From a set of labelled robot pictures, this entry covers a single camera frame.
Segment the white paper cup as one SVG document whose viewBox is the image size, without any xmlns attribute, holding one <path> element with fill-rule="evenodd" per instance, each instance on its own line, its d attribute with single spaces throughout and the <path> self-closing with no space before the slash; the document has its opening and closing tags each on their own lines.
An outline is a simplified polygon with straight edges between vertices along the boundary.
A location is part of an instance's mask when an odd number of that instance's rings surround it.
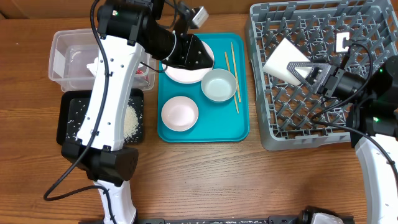
<svg viewBox="0 0 398 224">
<path fill-rule="evenodd" d="M 291 41 L 283 39 L 267 59 L 263 71 L 291 85 L 301 85 L 302 83 L 287 70 L 290 62 L 310 62 L 310 60 Z"/>
</svg>

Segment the white napkin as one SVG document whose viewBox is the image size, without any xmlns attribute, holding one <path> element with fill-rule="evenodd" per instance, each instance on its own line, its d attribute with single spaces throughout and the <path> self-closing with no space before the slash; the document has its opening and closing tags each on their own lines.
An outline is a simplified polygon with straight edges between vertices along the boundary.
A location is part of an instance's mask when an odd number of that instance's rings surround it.
<svg viewBox="0 0 398 224">
<path fill-rule="evenodd" d="M 87 69 L 91 72 L 91 74 L 95 77 L 98 71 L 98 63 L 99 63 L 99 58 L 96 57 L 93 61 L 93 63 L 89 63 L 86 65 Z"/>
</svg>

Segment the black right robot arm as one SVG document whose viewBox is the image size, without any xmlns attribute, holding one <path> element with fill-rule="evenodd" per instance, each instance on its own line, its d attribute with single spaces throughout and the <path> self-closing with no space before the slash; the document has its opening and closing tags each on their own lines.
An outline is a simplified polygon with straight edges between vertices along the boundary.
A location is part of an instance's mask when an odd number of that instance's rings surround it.
<svg viewBox="0 0 398 224">
<path fill-rule="evenodd" d="M 351 104 L 342 128 L 363 170 L 368 223 L 397 223 L 397 56 L 367 78 L 328 63 L 290 62 L 287 70 L 312 93 Z"/>
</svg>

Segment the white plate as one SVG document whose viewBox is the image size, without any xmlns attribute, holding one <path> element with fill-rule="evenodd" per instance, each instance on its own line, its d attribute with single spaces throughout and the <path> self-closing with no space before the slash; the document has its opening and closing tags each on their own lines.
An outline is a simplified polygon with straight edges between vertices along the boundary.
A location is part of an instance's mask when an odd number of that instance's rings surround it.
<svg viewBox="0 0 398 224">
<path fill-rule="evenodd" d="M 214 64 L 210 68 L 201 68 L 198 70 L 186 70 L 182 68 L 174 68 L 162 64 L 165 74 L 173 81 L 181 84 L 193 84 L 200 82 L 203 77 L 213 69 Z"/>
</svg>

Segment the grey-white bowl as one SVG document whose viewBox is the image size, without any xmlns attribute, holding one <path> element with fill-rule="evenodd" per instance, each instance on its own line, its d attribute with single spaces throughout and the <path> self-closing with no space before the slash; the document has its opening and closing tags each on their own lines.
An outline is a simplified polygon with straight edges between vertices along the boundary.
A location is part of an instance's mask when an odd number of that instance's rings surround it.
<svg viewBox="0 0 398 224">
<path fill-rule="evenodd" d="M 231 75 L 224 69 L 213 69 L 201 80 L 201 90 L 211 101 L 223 103 L 233 97 L 231 93 Z"/>
</svg>

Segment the wooden chopstick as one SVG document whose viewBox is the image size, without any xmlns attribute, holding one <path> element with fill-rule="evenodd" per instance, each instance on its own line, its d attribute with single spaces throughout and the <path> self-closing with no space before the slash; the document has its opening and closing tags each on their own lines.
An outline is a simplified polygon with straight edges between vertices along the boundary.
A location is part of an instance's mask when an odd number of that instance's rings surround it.
<svg viewBox="0 0 398 224">
<path fill-rule="evenodd" d="M 227 66 L 228 72 L 231 75 L 231 77 L 229 78 L 230 79 L 230 85 L 231 85 L 231 93 L 232 93 L 233 98 L 234 98 L 234 104 L 235 104 L 235 107 L 236 107 L 236 112 L 237 112 L 237 114 L 239 114 L 238 101 L 237 101 L 237 98 L 236 98 L 237 85 L 236 85 L 236 80 L 233 81 L 234 76 L 231 73 L 231 68 L 230 68 L 230 65 L 229 65 L 229 59 L 228 59 L 227 52 L 224 53 L 224 57 L 225 57 L 225 60 L 226 60 L 226 66 Z"/>
<path fill-rule="evenodd" d="M 236 84 L 237 84 L 238 102 L 241 103 L 241 92 L 240 92 L 240 87 L 239 87 L 238 71 L 237 71 L 237 66 L 236 66 L 236 59 L 235 59 L 233 43 L 231 43 L 231 53 L 232 53 L 232 57 L 233 57 L 234 74 L 235 74 L 235 79 L 236 79 Z"/>
</svg>

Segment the pinkish small bowl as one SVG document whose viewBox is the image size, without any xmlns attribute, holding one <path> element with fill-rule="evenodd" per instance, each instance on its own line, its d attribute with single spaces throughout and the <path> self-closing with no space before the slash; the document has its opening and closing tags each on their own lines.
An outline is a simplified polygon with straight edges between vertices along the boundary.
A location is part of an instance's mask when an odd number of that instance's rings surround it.
<svg viewBox="0 0 398 224">
<path fill-rule="evenodd" d="M 192 128 L 198 120 L 197 104 L 186 96 L 175 96 L 162 107 L 161 119 L 172 131 L 183 132 Z"/>
</svg>

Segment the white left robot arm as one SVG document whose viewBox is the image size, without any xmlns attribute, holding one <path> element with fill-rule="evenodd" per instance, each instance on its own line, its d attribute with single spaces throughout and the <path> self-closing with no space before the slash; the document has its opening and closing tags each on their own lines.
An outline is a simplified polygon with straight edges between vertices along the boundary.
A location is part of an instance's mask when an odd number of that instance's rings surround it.
<svg viewBox="0 0 398 224">
<path fill-rule="evenodd" d="M 208 18 L 204 7 L 174 5 L 179 19 L 172 30 L 158 24 L 163 1 L 94 2 L 90 21 L 99 47 L 96 78 L 85 118 L 74 139 L 63 143 L 62 156 L 84 170 L 99 190 L 105 223 L 135 223 L 130 179 L 137 149 L 125 147 L 123 126 L 134 75 L 143 54 L 167 68 L 210 68 L 213 58 L 192 30 Z"/>
</svg>

